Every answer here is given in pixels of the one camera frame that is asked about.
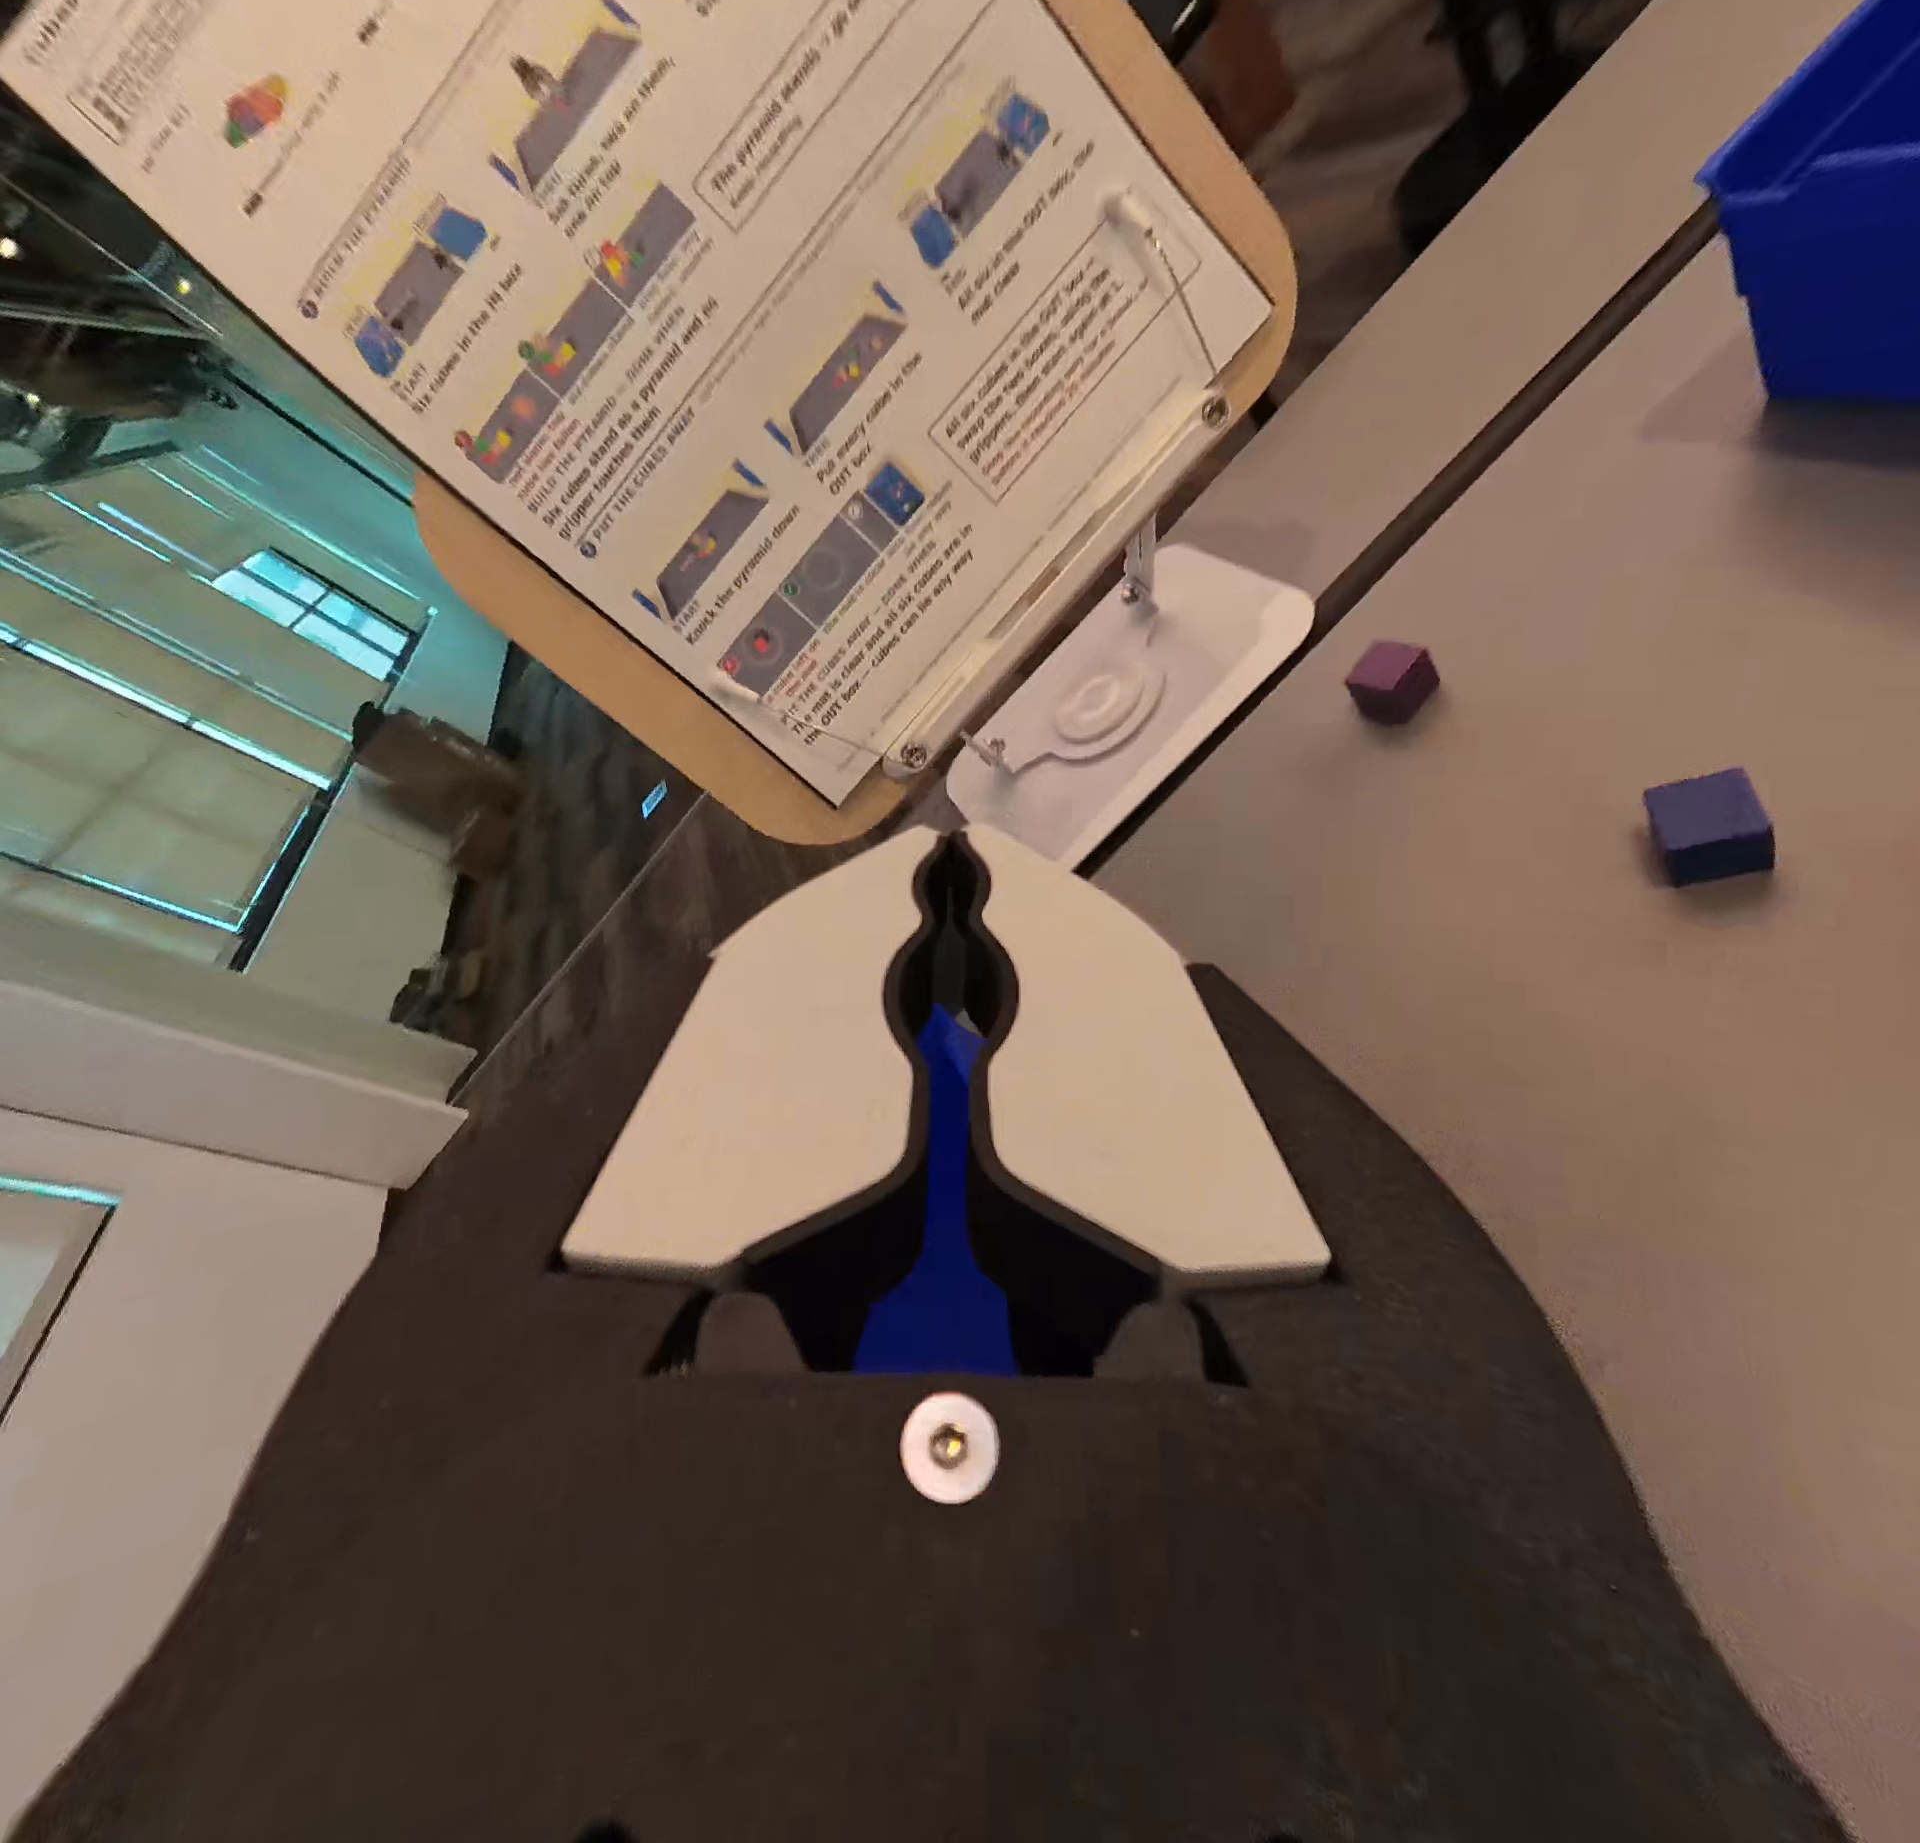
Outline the office window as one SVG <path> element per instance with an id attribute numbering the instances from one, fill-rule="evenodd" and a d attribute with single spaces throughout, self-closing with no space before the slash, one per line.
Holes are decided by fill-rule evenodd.
<path id="1" fill-rule="evenodd" d="M 407 627 L 286 570 L 203 578 L 79 520 L 2 547 L 2 905 L 227 966 L 384 705 Z"/>

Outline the purple wooden cube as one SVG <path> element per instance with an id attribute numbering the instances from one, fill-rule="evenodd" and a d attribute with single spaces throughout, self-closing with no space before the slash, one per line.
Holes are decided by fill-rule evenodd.
<path id="1" fill-rule="evenodd" d="M 1439 695 L 1441 679 L 1429 646 L 1378 638 L 1346 667 L 1342 689 L 1361 719 L 1406 727 Z"/>

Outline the blue plastic bin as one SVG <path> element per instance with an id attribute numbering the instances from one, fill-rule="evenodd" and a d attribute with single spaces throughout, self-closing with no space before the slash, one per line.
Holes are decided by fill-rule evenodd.
<path id="1" fill-rule="evenodd" d="M 860 1332 L 860 1376 L 1016 1376 L 1005 1291 L 979 1270 L 970 1234 L 973 1063 L 984 1039 L 934 1010 L 918 1048 L 927 1072 L 924 1237 L 908 1277 Z"/>
<path id="2" fill-rule="evenodd" d="M 1916 0 L 1861 0 L 1695 183 L 1767 391 L 1916 403 Z"/>

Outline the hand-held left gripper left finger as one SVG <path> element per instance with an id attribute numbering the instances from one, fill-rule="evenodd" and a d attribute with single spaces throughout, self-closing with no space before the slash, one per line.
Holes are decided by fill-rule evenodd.
<path id="1" fill-rule="evenodd" d="M 734 1281 L 912 1172 L 924 1067 L 908 980 L 945 850 L 912 826 L 713 952 L 557 1244 L 565 1270 Z"/>

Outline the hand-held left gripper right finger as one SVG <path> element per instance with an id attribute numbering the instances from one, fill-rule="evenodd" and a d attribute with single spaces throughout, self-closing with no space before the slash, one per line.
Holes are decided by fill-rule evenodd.
<path id="1" fill-rule="evenodd" d="M 1003 829 L 965 829 L 975 927 L 1014 1007 L 984 1055 L 998 1172 L 1166 1285 L 1318 1281 L 1328 1242 L 1187 957 Z"/>

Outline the wooden display board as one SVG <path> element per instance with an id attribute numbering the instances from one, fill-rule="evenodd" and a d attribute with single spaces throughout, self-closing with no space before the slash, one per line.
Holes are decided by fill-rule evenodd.
<path id="1" fill-rule="evenodd" d="M 1247 417 L 1276 377 L 1299 319 L 1299 260 L 1286 219 L 1172 58 L 1160 55 L 1129 5 L 1041 0 L 1041 6 L 1197 208 L 1199 225 L 1258 282 L 1270 319 L 1258 321 L 1232 358 L 1213 357 L 1219 375 L 1206 401 L 1192 401 L 1175 413 L 1178 429 L 1172 441 L 1063 541 L 1061 563 L 1041 570 L 1041 586 L 1019 591 L 1016 614 L 992 638 L 992 660 L 956 671 L 921 702 L 918 714 L 941 708 L 934 734 L 921 734 L 921 719 L 908 723 L 902 738 L 924 749 L 921 763 L 908 753 L 888 753 L 888 763 L 861 774 L 844 805 L 826 805 L 741 723 L 726 723 L 713 698 L 692 695 L 675 667 L 661 665 L 635 634 L 492 528 L 462 494 L 417 473 L 417 531 L 453 591 L 579 698 L 661 753 L 723 810 L 779 843 L 849 846 L 866 834 L 888 829 L 912 805 L 924 800 L 957 731 L 973 727 L 1011 679 L 1035 665 L 1056 623 L 1094 586 L 1107 582 L 1123 547 L 1142 547 L 1151 537 L 1156 515 L 1197 476 L 1199 454 Z"/>

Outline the brown cardboard box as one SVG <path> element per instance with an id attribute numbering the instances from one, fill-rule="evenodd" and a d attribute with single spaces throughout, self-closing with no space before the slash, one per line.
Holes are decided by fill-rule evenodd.
<path id="1" fill-rule="evenodd" d="M 521 774 L 486 740 L 416 708 L 358 705 L 351 714 L 357 768 L 429 829 L 454 834 L 475 813 L 519 813 Z"/>
<path id="2" fill-rule="evenodd" d="M 481 947 L 432 954 L 410 970 L 388 1007 L 388 1023 L 462 1046 L 486 1031 L 488 954 Z"/>

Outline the blue wooden cube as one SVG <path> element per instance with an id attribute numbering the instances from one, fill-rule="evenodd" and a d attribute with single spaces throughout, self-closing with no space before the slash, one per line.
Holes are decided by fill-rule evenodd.
<path id="1" fill-rule="evenodd" d="M 1654 782 L 1645 823 L 1671 888 L 1718 886 L 1775 866 L 1775 826 L 1746 768 Z"/>

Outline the printed instruction sheet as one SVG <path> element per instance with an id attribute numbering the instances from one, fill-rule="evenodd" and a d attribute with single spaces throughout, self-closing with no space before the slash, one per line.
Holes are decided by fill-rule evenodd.
<path id="1" fill-rule="evenodd" d="M 1123 0 L 29 0 L 2 88 L 593 631 L 886 810 L 1276 369 L 1291 257 Z"/>

